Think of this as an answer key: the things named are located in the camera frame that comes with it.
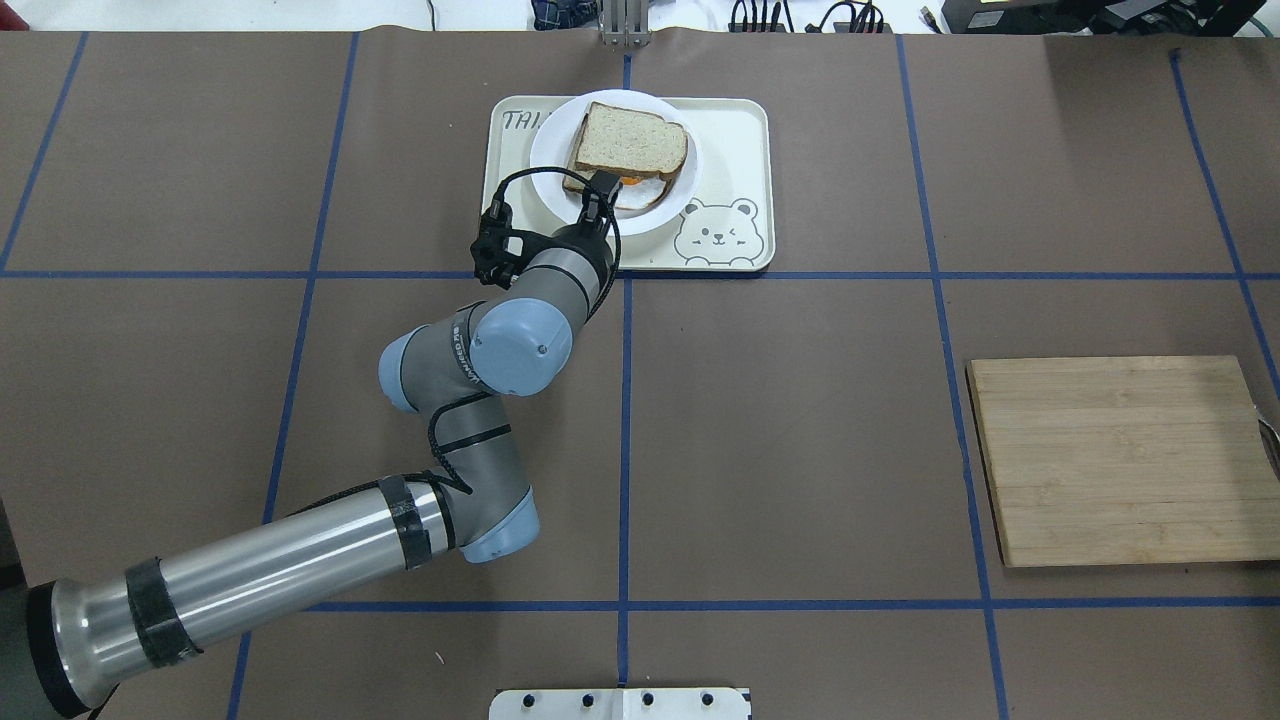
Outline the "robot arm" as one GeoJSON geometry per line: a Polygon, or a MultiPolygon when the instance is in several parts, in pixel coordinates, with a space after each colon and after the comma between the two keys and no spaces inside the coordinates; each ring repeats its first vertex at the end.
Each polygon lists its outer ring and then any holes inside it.
{"type": "Polygon", "coordinates": [[[96,714],[116,688],[447,553],[484,564],[540,530],[506,411],[547,389],[620,269],[622,179],[532,167],[507,176],[477,220],[474,274],[500,295],[392,341],[390,405],[422,421],[428,465],[392,471],[195,550],[93,583],[6,591],[3,716],[96,714]]]}

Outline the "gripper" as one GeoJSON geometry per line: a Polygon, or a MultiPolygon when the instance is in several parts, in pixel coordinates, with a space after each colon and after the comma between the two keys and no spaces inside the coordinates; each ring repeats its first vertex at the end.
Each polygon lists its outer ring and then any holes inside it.
{"type": "Polygon", "coordinates": [[[588,192],[576,222],[550,236],[550,249],[566,250],[588,263],[614,263],[617,249],[611,241],[614,225],[613,199],[621,191],[621,177],[608,170],[595,170],[588,179],[588,192]]]}

